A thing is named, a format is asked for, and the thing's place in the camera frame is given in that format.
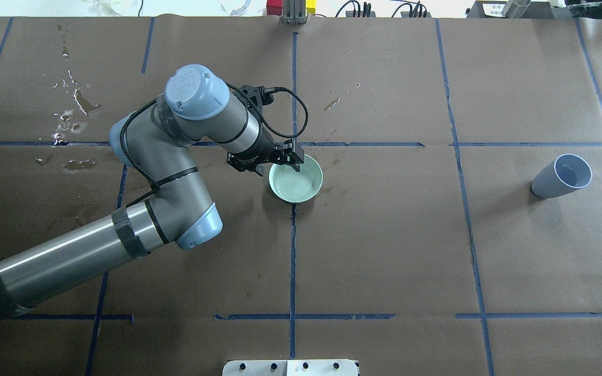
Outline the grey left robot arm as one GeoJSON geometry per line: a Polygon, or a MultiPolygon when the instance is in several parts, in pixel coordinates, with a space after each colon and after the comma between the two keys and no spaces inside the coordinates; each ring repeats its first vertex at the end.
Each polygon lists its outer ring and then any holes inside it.
{"type": "Polygon", "coordinates": [[[284,135],[263,116],[278,92],[298,98],[285,87],[233,86],[199,64],[177,69],[162,95],[110,131],[114,154],[150,191],[110,216],[0,258],[0,321],[165,244],[188,250],[215,238],[223,223],[189,150],[201,139],[222,147],[227,164],[241,173],[262,175],[266,163],[299,171],[299,132],[284,135]],[[275,142],[274,135],[285,141],[275,142]]]}

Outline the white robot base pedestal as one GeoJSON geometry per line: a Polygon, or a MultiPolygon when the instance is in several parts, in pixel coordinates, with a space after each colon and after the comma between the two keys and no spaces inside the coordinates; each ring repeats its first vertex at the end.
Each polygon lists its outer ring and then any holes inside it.
{"type": "Polygon", "coordinates": [[[351,359],[281,359],[228,361],[222,375],[359,375],[351,359]]]}

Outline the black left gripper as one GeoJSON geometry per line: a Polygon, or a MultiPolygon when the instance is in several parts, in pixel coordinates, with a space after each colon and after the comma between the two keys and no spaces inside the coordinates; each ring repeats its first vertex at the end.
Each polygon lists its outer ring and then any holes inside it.
{"type": "Polygon", "coordinates": [[[250,171],[263,175],[262,165],[267,163],[286,165],[299,173],[304,163],[304,150],[296,139],[288,139],[282,143],[261,139],[244,152],[227,153],[227,164],[241,173],[250,171]]]}

